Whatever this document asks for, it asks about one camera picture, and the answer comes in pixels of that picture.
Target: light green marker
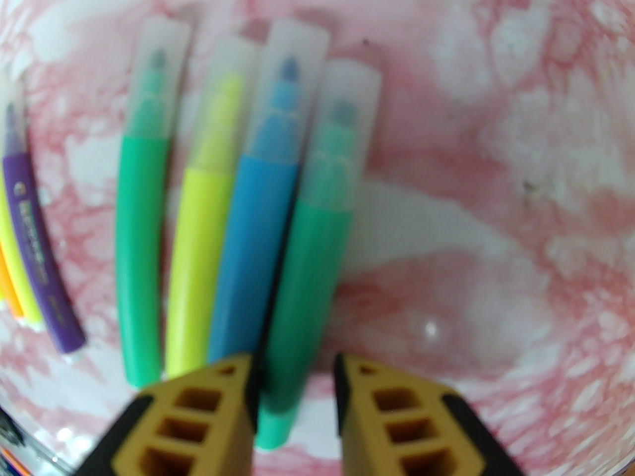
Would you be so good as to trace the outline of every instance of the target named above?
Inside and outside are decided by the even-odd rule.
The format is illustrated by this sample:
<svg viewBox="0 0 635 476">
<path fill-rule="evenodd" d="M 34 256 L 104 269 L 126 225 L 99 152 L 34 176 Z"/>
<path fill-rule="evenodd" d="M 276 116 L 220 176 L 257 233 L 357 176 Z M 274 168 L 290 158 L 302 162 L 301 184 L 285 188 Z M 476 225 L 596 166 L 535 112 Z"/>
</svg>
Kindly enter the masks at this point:
<svg viewBox="0 0 635 476">
<path fill-rule="evenodd" d="M 161 233 L 170 134 L 190 27 L 150 18 L 141 31 L 121 147 L 117 303 L 128 382 L 161 378 Z"/>
<path fill-rule="evenodd" d="M 286 442 L 322 340 L 380 88 L 381 74 L 363 63 L 326 66 L 265 352 L 260 449 Z"/>
</svg>

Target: yellow marker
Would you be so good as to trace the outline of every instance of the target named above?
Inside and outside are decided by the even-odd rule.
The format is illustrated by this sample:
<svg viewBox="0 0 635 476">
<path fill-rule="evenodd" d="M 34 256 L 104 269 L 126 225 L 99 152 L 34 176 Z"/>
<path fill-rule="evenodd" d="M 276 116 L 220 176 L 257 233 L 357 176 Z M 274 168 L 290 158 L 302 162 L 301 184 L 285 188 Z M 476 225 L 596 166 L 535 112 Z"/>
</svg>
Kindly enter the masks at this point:
<svg viewBox="0 0 635 476">
<path fill-rule="evenodd" d="M 206 363 L 216 274 L 245 109 L 260 47 L 236 36 L 216 48 L 184 174 L 172 253 L 166 329 L 170 378 Z"/>
<path fill-rule="evenodd" d="M 2 258 L 0 260 L 0 268 L 2 268 L 2 263 L 3 262 L 4 262 L 4 258 Z M 6 301 L 6 295 L 4 294 L 2 284 L 0 284 L 0 310 L 4 310 L 7 305 L 11 306 L 11 304 L 8 301 Z M 22 319 L 22 317 L 23 317 L 23 315 L 16 316 L 13 313 L 13 310 L 11 311 L 11 314 L 13 315 L 14 319 L 16 319 L 16 320 L 17 319 Z"/>
<path fill-rule="evenodd" d="M 7 306 L 18 324 L 25 324 L 24 312 L 20 306 L 20 300 L 15 294 L 15 289 L 11 283 L 11 276 L 6 267 L 4 255 L 2 255 L 2 245 L 0 245 L 0 299 L 6 300 Z"/>
<path fill-rule="evenodd" d="M 0 175 L 4 178 L 2 167 L 0 167 Z M 2 250 L 7 270 L 9 270 L 15 294 L 24 313 L 24 319 L 34 330 L 43 331 L 42 315 L 31 288 L 29 276 L 27 276 L 27 270 L 22 262 L 18 241 L 13 232 L 13 222 L 11 222 L 11 213 L 9 212 L 9 203 L 6 198 L 4 184 L 0 185 L 0 249 Z"/>
</svg>

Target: orange marker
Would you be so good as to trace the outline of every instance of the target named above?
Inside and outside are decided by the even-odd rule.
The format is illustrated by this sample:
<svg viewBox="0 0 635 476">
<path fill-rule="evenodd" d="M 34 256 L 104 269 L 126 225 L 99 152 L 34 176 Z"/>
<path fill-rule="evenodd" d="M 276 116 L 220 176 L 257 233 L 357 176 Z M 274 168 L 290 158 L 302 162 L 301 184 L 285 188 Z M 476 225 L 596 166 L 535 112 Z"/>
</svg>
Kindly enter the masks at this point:
<svg viewBox="0 0 635 476">
<path fill-rule="evenodd" d="M 0 289 L 2 289 L 2 292 L 4 293 L 6 303 L 9 305 L 9 310 L 11 310 L 15 320 L 23 319 L 24 313 L 22 312 L 20 302 L 18 301 L 18 297 L 15 295 L 13 284 L 9 278 L 9 270 L 7 270 L 6 263 L 4 262 L 2 250 L 0 250 Z"/>
<path fill-rule="evenodd" d="M 17 458 L 15 458 L 13 453 L 11 453 L 10 451 L 3 448 L 2 456 L 11 463 L 13 468 L 16 469 L 16 471 L 18 471 L 21 476 L 33 476 L 33 474 L 26 467 L 24 467 L 20 463 L 20 461 Z"/>
</svg>

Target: blue marker tip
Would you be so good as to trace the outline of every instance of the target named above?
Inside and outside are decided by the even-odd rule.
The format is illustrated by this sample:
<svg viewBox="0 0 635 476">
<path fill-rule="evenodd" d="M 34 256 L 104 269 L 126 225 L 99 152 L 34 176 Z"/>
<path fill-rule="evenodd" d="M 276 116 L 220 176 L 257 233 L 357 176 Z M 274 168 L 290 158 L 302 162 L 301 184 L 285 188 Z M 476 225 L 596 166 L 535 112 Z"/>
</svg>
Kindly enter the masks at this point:
<svg viewBox="0 0 635 476">
<path fill-rule="evenodd" d="M 152 57 L 150 57 L 150 68 L 155 68 L 159 70 L 163 68 L 166 64 L 166 56 L 164 50 L 156 50 Z"/>
<path fill-rule="evenodd" d="M 6 107 L 6 119 L 9 127 L 15 127 L 15 109 L 13 108 L 13 102 L 9 103 Z"/>
<path fill-rule="evenodd" d="M 354 127 L 357 121 L 357 107 L 347 100 L 336 100 L 331 107 L 329 116 L 331 121 L 344 125 L 345 127 Z"/>
<path fill-rule="evenodd" d="M 284 81 L 298 81 L 300 72 L 298 69 L 298 62 L 294 57 L 288 57 L 282 65 L 282 73 L 280 76 Z"/>
</svg>

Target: table surface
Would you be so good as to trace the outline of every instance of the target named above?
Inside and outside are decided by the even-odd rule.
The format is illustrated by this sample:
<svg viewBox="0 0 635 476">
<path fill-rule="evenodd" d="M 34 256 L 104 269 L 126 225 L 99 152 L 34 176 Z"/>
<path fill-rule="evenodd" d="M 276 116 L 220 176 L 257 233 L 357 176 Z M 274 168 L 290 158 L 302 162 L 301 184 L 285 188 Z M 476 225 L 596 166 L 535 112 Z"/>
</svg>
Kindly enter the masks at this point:
<svg viewBox="0 0 635 476">
<path fill-rule="evenodd" d="M 0 404 L 77 463 L 131 397 L 113 214 L 143 20 L 196 20 L 166 213 L 218 36 L 327 23 L 385 60 L 342 283 L 290 444 L 256 474 L 340 474 L 339 350 L 442 379 L 531 476 L 603 475 L 635 446 L 635 0 L 0 0 L 0 63 L 27 68 L 48 231 L 88 333 L 65 363 L 0 313 Z"/>
</svg>

